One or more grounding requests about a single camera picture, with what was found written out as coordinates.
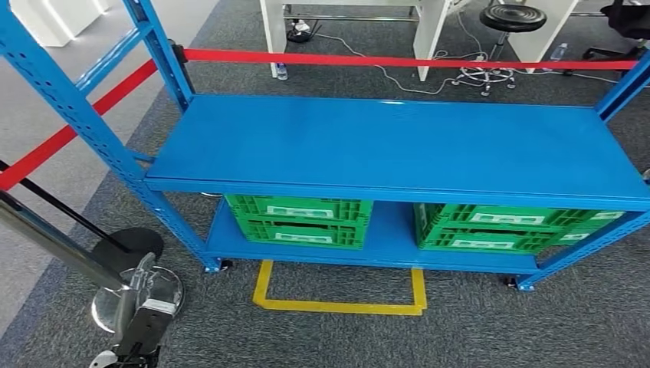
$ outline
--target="yellow tape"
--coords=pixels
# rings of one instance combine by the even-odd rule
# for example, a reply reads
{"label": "yellow tape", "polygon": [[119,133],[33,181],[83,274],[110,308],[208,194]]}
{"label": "yellow tape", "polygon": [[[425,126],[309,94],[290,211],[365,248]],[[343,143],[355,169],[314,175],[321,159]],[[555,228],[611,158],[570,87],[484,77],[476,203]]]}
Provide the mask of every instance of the yellow tape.
{"label": "yellow tape", "polygon": [[422,316],[427,308],[425,279],[422,269],[411,270],[413,287],[413,305],[404,304],[365,304],[365,303],[336,303],[329,301],[283,301],[267,299],[268,284],[271,281],[273,261],[264,260],[260,266],[258,282],[253,293],[253,302],[264,309],[274,311],[355,313],[355,314],[389,314],[399,316]]}

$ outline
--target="shelf board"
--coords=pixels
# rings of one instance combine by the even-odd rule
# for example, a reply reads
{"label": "shelf board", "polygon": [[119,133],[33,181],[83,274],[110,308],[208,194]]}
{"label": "shelf board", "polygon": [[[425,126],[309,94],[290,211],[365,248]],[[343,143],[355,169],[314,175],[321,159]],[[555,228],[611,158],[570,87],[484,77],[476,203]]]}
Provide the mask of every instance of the shelf board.
{"label": "shelf board", "polygon": [[363,249],[348,251],[249,242],[241,233],[228,205],[222,201],[210,229],[206,255],[504,274],[533,274],[537,271],[535,257],[532,255],[421,251],[415,245],[412,205],[397,202],[376,202]]}
{"label": "shelf board", "polygon": [[196,96],[147,173],[181,192],[650,209],[588,107]]}

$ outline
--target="stool seat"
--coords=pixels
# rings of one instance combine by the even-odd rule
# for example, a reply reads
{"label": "stool seat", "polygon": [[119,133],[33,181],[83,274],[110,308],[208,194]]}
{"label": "stool seat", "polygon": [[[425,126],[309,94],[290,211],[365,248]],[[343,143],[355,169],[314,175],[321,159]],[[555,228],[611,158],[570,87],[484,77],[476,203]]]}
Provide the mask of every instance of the stool seat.
{"label": "stool seat", "polygon": [[481,12],[481,23],[508,33],[536,31],[547,22],[543,11],[526,5],[492,5]]}

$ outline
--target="cable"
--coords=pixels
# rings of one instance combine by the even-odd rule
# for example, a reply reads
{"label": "cable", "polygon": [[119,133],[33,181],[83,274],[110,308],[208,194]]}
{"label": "cable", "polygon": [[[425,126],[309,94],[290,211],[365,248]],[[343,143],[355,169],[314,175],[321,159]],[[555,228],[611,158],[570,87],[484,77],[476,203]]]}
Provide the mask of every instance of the cable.
{"label": "cable", "polygon": [[[560,73],[559,71],[543,71],[540,73],[528,73],[527,71],[520,71],[518,69],[513,69],[515,73],[519,74],[528,74],[528,75],[545,75],[545,74],[555,74],[555,75],[564,75],[564,73]],[[603,77],[597,77],[595,75],[588,75],[588,74],[580,74],[580,73],[572,73],[571,76],[576,76],[576,77],[581,77],[581,78],[586,78],[586,79],[593,79],[595,81],[603,81],[611,84],[617,84],[617,80],[611,80]]]}
{"label": "cable", "polygon": [[[466,57],[468,58],[468,57],[470,57],[470,56],[474,56],[474,55],[477,55],[478,57],[483,57],[484,60],[487,60],[487,59],[488,59],[488,53],[485,52],[485,51],[483,51],[483,47],[481,46],[481,42],[478,40],[478,38],[476,38],[476,36],[474,36],[472,33],[470,33],[470,32],[467,30],[467,28],[465,27],[465,24],[463,23],[463,19],[462,19],[462,17],[461,17],[462,12],[463,12],[463,11],[459,11],[459,12],[457,13],[458,23],[459,23],[459,25],[461,26],[463,32],[464,32],[464,33],[465,33],[469,38],[473,39],[473,40],[476,42],[476,45],[478,46],[478,51],[477,51],[477,52],[472,52],[472,53],[470,53],[470,54],[462,55],[462,56],[449,56],[449,52],[448,52],[448,51],[446,51],[446,50],[438,50],[438,51],[436,51],[436,52],[434,53],[432,60],[438,60],[438,59],[464,59],[464,58],[466,58]],[[314,32],[312,32],[312,37],[313,37],[313,36],[319,36],[319,37],[322,37],[322,38],[329,38],[330,40],[339,41],[339,42],[341,42],[341,43],[343,44],[343,46],[345,46],[345,48],[347,48],[348,51],[351,52],[352,54],[355,54],[356,56],[360,56],[360,57],[362,57],[362,58],[366,57],[366,55],[361,54],[361,53],[358,52],[358,51],[354,51],[354,49],[353,49],[353,48],[352,48],[352,47],[347,43],[347,41],[345,41],[344,39],[342,39],[342,38],[340,38],[340,37],[329,36],[329,35],[327,35],[327,34],[317,33],[318,30],[315,30]],[[384,67],[382,67],[381,65],[375,65],[375,67],[379,68],[379,69],[382,71],[382,73],[384,74],[384,77],[385,77],[386,79],[391,80],[393,83],[395,83],[395,85],[396,85],[400,90],[403,90],[404,92],[414,93],[414,94],[427,94],[427,95],[435,96],[435,95],[437,95],[437,94],[440,94],[440,93],[442,92],[442,90],[445,88],[447,82],[450,82],[450,81],[456,81],[456,82],[458,82],[459,84],[466,84],[466,85],[468,85],[468,86],[472,86],[472,87],[483,87],[483,86],[485,85],[485,83],[481,83],[481,84],[473,84],[473,83],[465,82],[465,81],[463,81],[463,80],[457,80],[456,78],[445,78],[445,79],[442,81],[442,83],[440,84],[440,87],[439,87],[437,90],[434,90],[434,91],[429,91],[429,90],[412,90],[412,89],[409,89],[409,88],[404,88],[404,87],[402,86],[402,84],[399,83],[399,80],[395,79],[394,77],[391,77],[391,76],[388,74],[388,71],[387,71]],[[527,74],[527,75],[547,75],[547,74],[563,75],[563,73],[560,73],[560,72],[558,72],[558,71],[542,71],[542,72],[533,72],[533,73],[528,73],[527,71],[520,71],[520,70],[518,70],[518,69],[512,69],[512,71],[514,71],[515,73],[518,73],[518,74]],[[596,81],[605,81],[605,82],[612,83],[612,84],[617,84],[617,83],[618,83],[618,82],[615,81],[615,80],[610,80],[610,79],[606,79],[606,78],[602,78],[602,77],[595,77],[595,76],[587,75],[587,74],[578,74],[578,73],[573,73],[572,75],[574,75],[574,76],[576,76],[576,77],[586,78],[586,79],[593,79],[593,80],[596,80]]]}
{"label": "cable", "polygon": [[467,36],[473,38],[474,41],[476,41],[476,45],[478,46],[478,52],[480,52],[481,54],[483,54],[483,55],[485,56],[485,60],[487,60],[487,59],[488,59],[488,53],[483,52],[483,47],[481,46],[481,42],[478,40],[478,38],[476,38],[473,34],[469,33],[469,31],[468,31],[467,28],[465,27],[465,24],[463,23],[463,18],[461,17],[461,13],[462,13],[462,11],[459,11],[458,14],[457,14],[457,16],[458,16],[458,23],[461,25],[461,28],[463,28],[463,32],[465,32],[465,34],[466,34]]}
{"label": "cable", "polygon": [[[352,47],[350,47],[350,45],[349,45],[349,44],[348,44],[344,39],[342,39],[342,38],[340,38],[340,37],[329,36],[329,35],[327,35],[327,34],[322,34],[322,33],[316,33],[316,36],[319,36],[319,37],[322,37],[322,38],[329,38],[330,40],[337,40],[337,41],[340,41],[340,42],[343,44],[343,46],[345,46],[345,47],[348,49],[348,51],[350,51],[351,53],[355,54],[356,56],[360,56],[360,57],[362,57],[362,58],[366,57],[366,55],[361,54],[360,52],[354,51],[354,49],[353,49]],[[467,56],[480,54],[481,52],[482,52],[482,51],[479,51],[479,52],[473,52],[473,53],[471,53],[471,54],[467,54],[467,55],[463,55],[463,56],[459,56],[459,57],[451,57],[451,56],[446,56],[446,55],[448,55],[448,52],[447,52],[447,51],[440,50],[440,51],[438,51],[438,52],[435,53],[435,55],[434,55],[433,58],[434,58],[434,59],[444,59],[444,58],[447,58],[447,59],[449,59],[449,58],[466,58]],[[455,78],[446,78],[446,79],[444,79],[444,80],[442,81],[442,84],[440,85],[440,87],[439,87],[437,90],[433,91],[433,92],[431,92],[431,91],[429,91],[429,90],[411,90],[411,89],[409,89],[409,88],[404,88],[404,87],[402,86],[402,84],[399,83],[399,80],[396,80],[394,77],[391,77],[391,76],[388,74],[388,71],[387,71],[384,67],[382,67],[381,65],[375,65],[375,67],[376,67],[376,68],[379,68],[379,69],[383,72],[384,77],[386,77],[387,79],[393,81],[393,82],[395,83],[395,85],[396,85],[400,90],[403,90],[403,91],[405,91],[405,92],[411,92],[411,93],[414,93],[414,94],[428,94],[428,95],[433,95],[433,96],[435,96],[436,94],[440,94],[440,92],[442,92],[442,90],[445,88],[445,85],[447,84],[447,82],[449,82],[449,81],[455,81]],[[465,81],[462,81],[462,80],[460,80],[459,82],[462,83],[462,84],[468,84],[468,85],[470,85],[470,86],[474,86],[474,87],[481,87],[481,86],[483,86],[483,84],[472,84],[472,83],[468,83],[468,82],[465,82]]]}

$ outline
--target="office chair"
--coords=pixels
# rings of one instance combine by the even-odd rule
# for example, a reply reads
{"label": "office chair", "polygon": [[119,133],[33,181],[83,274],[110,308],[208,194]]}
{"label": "office chair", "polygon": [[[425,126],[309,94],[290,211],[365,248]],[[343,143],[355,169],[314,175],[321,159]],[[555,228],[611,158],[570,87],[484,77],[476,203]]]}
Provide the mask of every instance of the office chair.
{"label": "office chair", "polygon": [[[511,33],[536,31],[547,22],[543,11],[525,5],[499,4],[483,9],[479,17],[485,26],[501,31],[499,41],[494,44],[488,60],[498,60],[504,48],[505,41]],[[507,81],[507,87],[515,88],[514,71],[507,68],[462,67],[451,84],[458,86],[463,79],[481,82],[484,89],[482,96],[489,96],[491,85]]]}
{"label": "office chair", "polygon": [[650,5],[623,5],[624,1],[614,0],[600,11],[609,19],[610,28],[624,38],[639,40],[639,43],[627,52],[589,48],[583,54],[583,60],[592,59],[597,54],[604,56],[600,60],[636,60],[645,52],[645,41],[650,38]]}

